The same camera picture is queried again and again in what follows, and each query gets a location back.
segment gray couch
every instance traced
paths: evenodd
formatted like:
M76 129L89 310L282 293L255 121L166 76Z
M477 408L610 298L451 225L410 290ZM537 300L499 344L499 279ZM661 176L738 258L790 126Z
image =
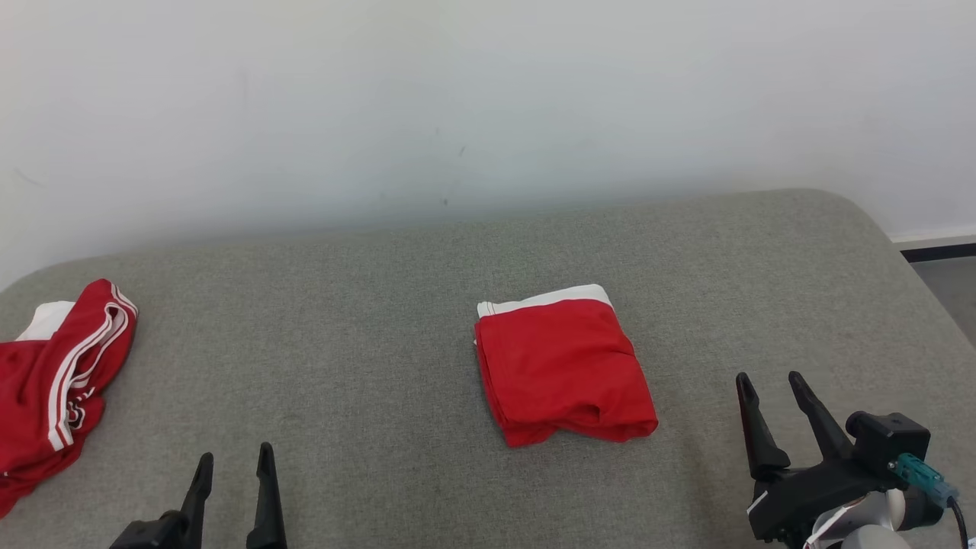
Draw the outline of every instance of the gray couch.
M107 277L141 309L81 459L0 521L4 547L107 547L216 457L204 546L243 547L274 444L289 545L753 547L734 376L796 465L819 461L787 372L840 421L902 411L976 516L976 352L851 202L783 190L498 223L129 253L0 294L0 337ZM471 344L480 300L596 282L661 420L616 444L509 449ZM956 525L910 532L955 547Z

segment red shorts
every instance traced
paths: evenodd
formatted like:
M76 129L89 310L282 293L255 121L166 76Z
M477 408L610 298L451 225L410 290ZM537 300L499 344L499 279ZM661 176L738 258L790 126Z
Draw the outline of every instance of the red shorts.
M138 313L114 284L96 280L53 334L39 336L46 339L29 339L35 317L21 336L28 339L0 343L0 518L78 459L102 419L101 391L129 353Z
M478 311L485 394L509 446L540 443L557 429L622 443L657 428L633 345L599 286Z

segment folded red shorts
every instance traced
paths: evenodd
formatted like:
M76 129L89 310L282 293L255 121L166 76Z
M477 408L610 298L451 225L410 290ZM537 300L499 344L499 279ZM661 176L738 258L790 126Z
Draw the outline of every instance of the folded red shorts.
M658 426L647 380L596 284L478 304L485 394L509 446L557 429L618 443Z

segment wall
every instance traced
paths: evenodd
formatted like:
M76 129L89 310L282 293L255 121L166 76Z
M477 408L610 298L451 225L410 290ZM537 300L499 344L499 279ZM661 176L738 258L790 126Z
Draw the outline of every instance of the wall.
M5 0L0 287L226 233L816 187L976 233L964 0Z

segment black cable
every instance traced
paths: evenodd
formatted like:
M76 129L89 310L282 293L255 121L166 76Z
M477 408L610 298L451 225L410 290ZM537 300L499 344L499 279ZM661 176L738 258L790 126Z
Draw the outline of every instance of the black cable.
M966 521L962 519L962 510L959 509L959 503L951 496L947 502L952 507L953 514L956 515L956 524L959 525L959 539L962 540L962 549L969 549L969 534L966 533Z

